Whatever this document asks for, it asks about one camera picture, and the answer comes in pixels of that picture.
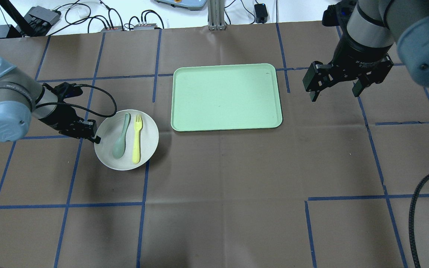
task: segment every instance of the white plate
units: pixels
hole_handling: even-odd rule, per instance
[[[115,159],[114,156],[112,156],[112,148],[121,134],[122,127],[124,126],[125,114],[127,112],[130,113],[131,117],[125,137],[125,153],[121,158]],[[140,162],[133,163],[131,161],[135,134],[133,124],[137,114],[141,114],[143,120],[143,128],[140,133],[141,155]],[[94,144],[95,154],[97,154],[97,157],[104,165],[115,170],[138,168],[150,159],[158,146],[158,127],[155,121],[148,114],[137,110],[119,111],[113,117],[105,119],[102,124],[100,124],[99,129],[97,129],[97,136],[101,138],[101,141],[100,144]]]

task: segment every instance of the metal post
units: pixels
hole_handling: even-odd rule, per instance
[[[208,28],[210,31],[226,29],[224,0],[208,0]]]

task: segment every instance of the electronic device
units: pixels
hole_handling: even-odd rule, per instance
[[[185,7],[189,10],[200,10],[204,7],[207,0],[156,0],[157,2],[167,3],[172,7]]]
[[[31,7],[22,17],[9,0],[0,0],[0,5],[17,23],[17,31],[27,36],[45,36],[51,27],[61,18],[61,12],[45,9],[44,7]]]

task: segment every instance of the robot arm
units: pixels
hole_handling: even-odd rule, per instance
[[[84,120],[70,106],[47,105],[64,103],[64,98],[81,95],[81,86],[63,83],[51,88],[47,84],[41,85],[0,58],[0,142],[24,137],[32,114],[60,134],[99,143],[94,120]]]
[[[383,82],[393,66],[387,52],[394,42],[413,80],[429,87],[429,0],[344,0],[328,7],[322,24],[340,26],[344,34],[332,61],[314,61],[303,78],[313,102],[342,81],[358,79],[355,97]]]

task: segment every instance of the blue tape grid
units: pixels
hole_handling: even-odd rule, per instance
[[[276,30],[277,30],[277,35],[279,38],[279,46],[280,46],[280,50],[281,50],[281,56],[282,56],[282,60],[283,60],[283,68],[277,68],[276,71],[283,71],[284,75],[285,75],[285,79],[286,79],[286,88],[288,93],[290,93],[290,86],[289,86],[289,80],[288,80],[288,75],[287,72],[288,71],[298,71],[298,70],[305,70],[308,67],[297,67],[297,68],[288,68],[286,66],[286,58],[285,58],[285,53],[284,53],[284,46],[282,43],[282,38],[281,38],[281,32],[279,29],[279,24],[276,23]],[[341,37],[341,33],[340,33],[340,29],[337,27],[337,32],[339,34],[339,37]],[[39,67],[35,76],[35,79],[38,82],[41,83],[50,83],[50,82],[70,82],[70,81],[80,81],[80,80],[92,80],[92,85],[95,84],[95,81],[97,80],[106,80],[106,79],[122,79],[122,78],[144,78],[144,77],[153,77],[154,78],[154,85],[153,85],[153,102],[155,102],[156,100],[156,87],[157,87],[157,78],[158,77],[169,77],[169,76],[173,76],[172,73],[167,73],[167,74],[160,74],[158,73],[158,66],[159,66],[159,60],[160,60],[160,43],[161,43],[161,37],[162,37],[162,31],[159,31],[159,36],[158,36],[158,44],[157,44],[157,56],[156,56],[156,64],[155,64],[155,74],[149,74],[149,75],[130,75],[130,76],[107,76],[107,77],[97,77],[97,71],[98,71],[98,67],[100,64],[100,58],[101,58],[101,54],[102,54],[102,48],[104,46],[104,39],[105,39],[105,33],[102,34],[102,41],[101,41],[101,47],[99,49],[99,55],[97,58],[97,65],[94,71],[94,76],[93,77],[88,77],[88,78],[74,78],[74,79],[54,79],[54,80],[37,80],[39,73],[41,71],[41,67],[42,67],[42,63],[44,60],[44,57],[46,55],[47,49],[49,47],[49,42],[51,37],[48,37],[47,42],[46,42],[46,46],[44,48],[44,52],[41,58],[41,61],[39,63]],[[404,66],[402,63],[395,63],[395,66]],[[429,100],[429,92],[426,88],[424,88],[425,90],[425,94],[427,95],[427,98]],[[92,100],[92,93],[93,93],[93,89],[90,91],[90,96],[89,96],[89,100],[88,100],[88,107],[90,107],[90,103]],[[398,236],[398,230],[395,224],[395,218],[393,216],[393,212],[391,209],[391,204],[390,204],[390,199],[392,198],[411,198],[412,195],[389,195],[387,192],[387,189],[385,187],[385,185],[383,185],[383,174],[381,173],[381,168],[380,168],[380,164],[378,162],[378,157],[376,155],[376,150],[375,150],[375,145],[373,142],[373,138],[371,136],[371,131],[368,127],[368,122],[366,120],[366,115],[365,115],[365,110],[363,109],[363,105],[361,102],[361,99],[358,98],[359,100],[359,105],[360,108],[362,110],[363,116],[364,116],[364,120],[366,123],[366,128],[369,134],[369,139],[371,141],[371,146],[372,146],[372,151],[376,160],[376,164],[378,167],[378,172],[379,172],[379,176],[380,176],[380,181],[382,183],[385,195],[362,195],[362,196],[346,196],[346,197],[310,197],[308,198],[307,201],[305,201],[305,213],[306,213],[306,221],[307,221],[307,225],[308,225],[308,234],[309,234],[309,242],[310,242],[310,246],[311,246],[311,252],[312,252],[312,263],[313,263],[313,267],[317,267],[317,262],[315,259],[315,249],[314,249],[314,241],[313,241],[313,235],[312,235],[312,227],[310,224],[310,215],[309,215],[309,209],[308,209],[308,201],[328,201],[328,200],[372,200],[372,199],[385,199],[387,201],[387,206],[388,206],[388,210],[390,212],[390,217],[392,220],[392,224],[394,227],[394,231],[395,231],[395,237],[397,238],[397,243],[398,243],[398,247],[400,250],[400,255],[402,256],[402,261],[403,261],[403,265],[404,267],[407,267],[406,264],[406,260],[405,260],[405,255],[403,253],[403,249],[402,249],[402,245],[400,242],[400,238]],[[377,122],[375,123],[375,125],[401,125],[401,124],[429,124],[429,122],[420,122],[420,121],[412,121],[412,122]],[[68,138],[67,136],[63,136],[63,135],[53,135],[53,136],[29,136],[29,137],[24,137],[24,139],[57,139],[57,138]],[[5,170],[3,172],[2,178],[1,178],[1,182],[0,182],[0,192],[4,183],[4,179],[6,176],[6,172],[7,172],[7,168],[9,167],[10,164],[10,160],[12,158],[12,154],[15,148],[16,142],[13,143],[11,151],[9,153],[9,156],[7,158],[7,163],[5,166]],[[71,178],[71,182],[70,182],[70,189],[68,192],[68,197],[67,197],[67,201],[66,204],[51,204],[51,205],[0,205],[0,209],[28,209],[28,208],[65,208],[64,211],[64,218],[63,218],[63,224],[61,226],[61,234],[59,237],[59,241],[58,241],[58,248],[57,248],[57,253],[56,253],[56,258],[54,261],[54,268],[57,267],[58,264],[58,258],[59,258],[59,254],[60,254],[60,249],[61,249],[61,243],[63,240],[63,234],[64,234],[64,229],[65,229],[65,223],[67,220],[67,212],[68,209],[70,207],[119,207],[119,206],[138,206],[140,205],[142,207],[142,212],[141,212],[141,217],[140,217],[140,228],[139,228],[139,238],[138,238],[138,249],[137,249],[137,256],[136,256],[136,262],[137,262],[137,268],[140,267],[140,258],[141,258],[141,251],[142,251],[142,239],[143,239],[143,224],[144,224],[144,214],[145,214],[145,202],[146,202],[146,193],[147,193],[147,185],[148,185],[148,171],[149,171],[149,162],[147,162],[146,164],[146,168],[145,168],[145,181],[144,181],[144,188],[143,188],[143,200],[142,202],[110,202],[110,203],[95,203],[95,204],[70,204],[70,197],[72,195],[72,190],[73,190],[73,184],[74,184],[74,180],[75,180],[75,175],[76,175],[76,171],[77,171],[77,165],[78,165],[78,161],[79,161],[79,156],[80,156],[80,151],[82,149],[82,140],[79,142],[79,147],[78,147],[78,151],[77,151],[77,156],[76,156],[76,161],[75,161],[75,165],[74,165],[74,169],[73,169],[73,176]],[[429,197],[429,194],[421,194],[420,197]]]
[[[286,80],[287,93],[291,93],[291,88],[289,86],[289,77],[287,75],[288,68],[286,66],[286,57],[284,55],[284,46],[282,44],[281,30],[279,29],[279,23],[276,23],[277,37],[279,38],[279,47],[281,48],[281,56],[282,56],[282,65],[284,71],[284,78]]]

